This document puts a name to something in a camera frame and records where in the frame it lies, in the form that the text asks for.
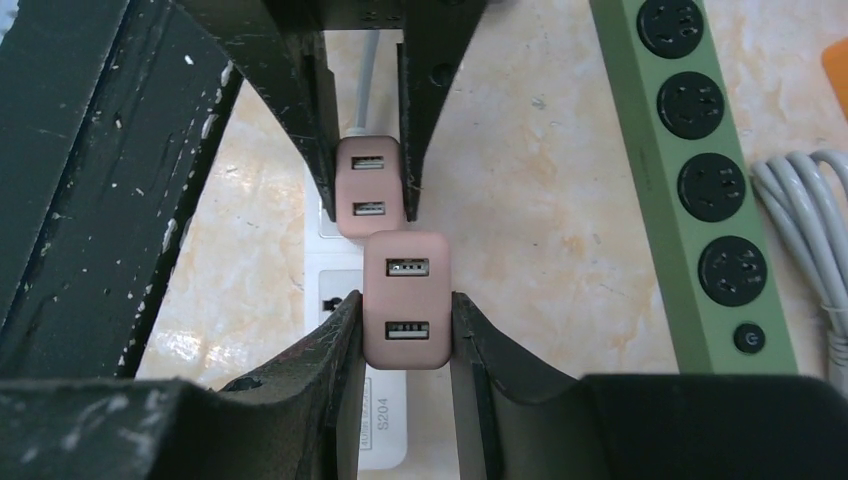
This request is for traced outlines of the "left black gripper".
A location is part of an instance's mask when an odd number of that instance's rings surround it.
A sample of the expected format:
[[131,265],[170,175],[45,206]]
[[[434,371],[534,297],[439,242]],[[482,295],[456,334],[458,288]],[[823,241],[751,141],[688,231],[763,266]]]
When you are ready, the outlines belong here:
[[425,157],[450,88],[487,8],[465,1],[180,1],[251,84],[308,167],[336,218],[336,87],[323,31],[399,30],[399,129],[406,220],[414,222]]

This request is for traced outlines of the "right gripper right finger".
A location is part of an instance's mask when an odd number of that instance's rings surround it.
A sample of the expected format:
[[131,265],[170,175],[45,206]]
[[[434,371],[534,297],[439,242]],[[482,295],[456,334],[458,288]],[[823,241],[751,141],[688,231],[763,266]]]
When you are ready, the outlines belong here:
[[452,296],[464,479],[843,479],[847,403],[785,375],[571,377]]

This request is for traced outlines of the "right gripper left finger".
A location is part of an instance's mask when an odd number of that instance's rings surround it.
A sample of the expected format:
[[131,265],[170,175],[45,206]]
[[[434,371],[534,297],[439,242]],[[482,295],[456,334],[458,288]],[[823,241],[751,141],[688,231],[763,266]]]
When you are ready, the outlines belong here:
[[214,391],[188,380],[1,385],[5,479],[353,479],[362,296]]

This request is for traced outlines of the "green power strip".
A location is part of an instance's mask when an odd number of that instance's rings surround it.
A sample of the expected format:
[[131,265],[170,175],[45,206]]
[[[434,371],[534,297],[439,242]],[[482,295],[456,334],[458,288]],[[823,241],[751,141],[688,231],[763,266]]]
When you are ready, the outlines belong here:
[[705,5],[590,5],[683,373],[798,367]]

